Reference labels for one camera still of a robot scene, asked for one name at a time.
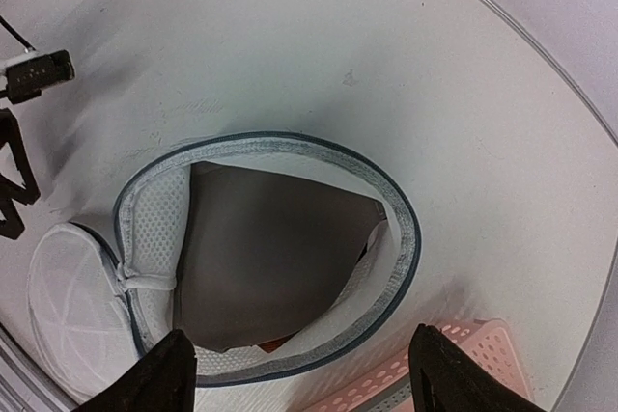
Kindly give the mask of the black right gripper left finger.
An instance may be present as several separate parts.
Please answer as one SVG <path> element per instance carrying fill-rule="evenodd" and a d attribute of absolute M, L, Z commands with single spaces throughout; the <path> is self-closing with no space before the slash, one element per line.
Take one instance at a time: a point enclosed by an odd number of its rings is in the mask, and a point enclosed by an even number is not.
<path fill-rule="evenodd" d="M 175 329 L 121 378 L 79 405 L 82 412 L 192 411 L 197 358 L 184 331 Z"/>

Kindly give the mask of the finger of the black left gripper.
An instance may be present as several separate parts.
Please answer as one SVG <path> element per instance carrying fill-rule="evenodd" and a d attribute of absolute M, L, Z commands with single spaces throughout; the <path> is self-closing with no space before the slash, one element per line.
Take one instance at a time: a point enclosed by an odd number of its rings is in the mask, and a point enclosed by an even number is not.
<path fill-rule="evenodd" d="M 1 236 L 18 240 L 24 232 L 24 224 L 11 199 L 1 200 Z"/>
<path fill-rule="evenodd" d="M 23 205 L 32 205 L 40 197 L 40 189 L 30 166 L 19 124 L 9 109 L 1 110 L 1 147 L 8 145 L 16 170 L 23 182 L 18 184 L 1 175 L 1 190 Z"/>

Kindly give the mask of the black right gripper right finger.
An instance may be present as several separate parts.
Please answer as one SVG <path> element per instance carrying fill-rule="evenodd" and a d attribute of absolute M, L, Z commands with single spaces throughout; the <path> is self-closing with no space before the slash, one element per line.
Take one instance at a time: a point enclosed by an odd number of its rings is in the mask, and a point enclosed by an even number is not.
<path fill-rule="evenodd" d="M 420 324 L 414 331 L 408 368 L 416 412 L 542 412 L 500 384 L 432 325 Z"/>

